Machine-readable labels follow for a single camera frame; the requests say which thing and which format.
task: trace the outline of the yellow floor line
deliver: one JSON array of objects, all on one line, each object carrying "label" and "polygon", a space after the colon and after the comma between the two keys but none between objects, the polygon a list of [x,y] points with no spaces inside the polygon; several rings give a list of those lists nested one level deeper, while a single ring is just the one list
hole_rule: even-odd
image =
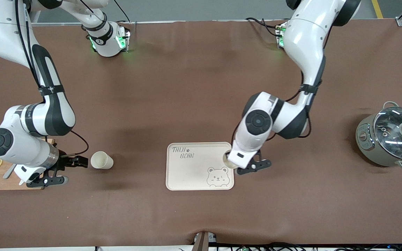
[{"label": "yellow floor line", "polygon": [[373,8],[375,9],[377,18],[384,18],[381,13],[381,9],[379,8],[378,0],[372,0]]}]

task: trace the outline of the brown table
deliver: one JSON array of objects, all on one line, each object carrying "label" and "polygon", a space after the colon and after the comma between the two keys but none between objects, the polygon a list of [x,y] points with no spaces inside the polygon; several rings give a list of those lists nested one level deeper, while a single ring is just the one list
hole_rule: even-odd
[{"label": "brown table", "polygon": [[[65,186],[0,191],[0,248],[219,242],[402,243],[402,169],[362,158],[357,124],[387,100],[402,105],[402,27],[357,20],[332,30],[305,139],[268,142],[273,167],[228,191],[165,187],[173,142],[230,141],[250,95],[288,98],[300,70],[264,27],[176,22],[132,27],[131,51],[94,53],[80,27],[35,27],[77,115],[75,131],[113,156],[111,170],[71,169]],[[27,68],[0,58],[0,122],[40,101]],[[84,144],[57,137],[68,153]]]}]

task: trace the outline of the bear face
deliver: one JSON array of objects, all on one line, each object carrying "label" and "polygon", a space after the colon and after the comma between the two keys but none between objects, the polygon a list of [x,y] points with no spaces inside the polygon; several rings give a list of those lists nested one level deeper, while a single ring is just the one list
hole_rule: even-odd
[{"label": "bear face", "polygon": [[227,167],[223,167],[221,169],[209,167],[207,170],[209,173],[209,176],[207,177],[207,184],[210,187],[227,187],[230,182],[228,170],[229,169]]}]

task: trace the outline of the electric pot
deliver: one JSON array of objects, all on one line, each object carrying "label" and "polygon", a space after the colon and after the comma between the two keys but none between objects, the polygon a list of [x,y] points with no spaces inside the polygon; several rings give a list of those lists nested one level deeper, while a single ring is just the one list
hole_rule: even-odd
[{"label": "electric pot", "polygon": [[388,101],[383,110],[363,119],[356,130],[356,142],[371,161],[402,167],[402,107]]}]

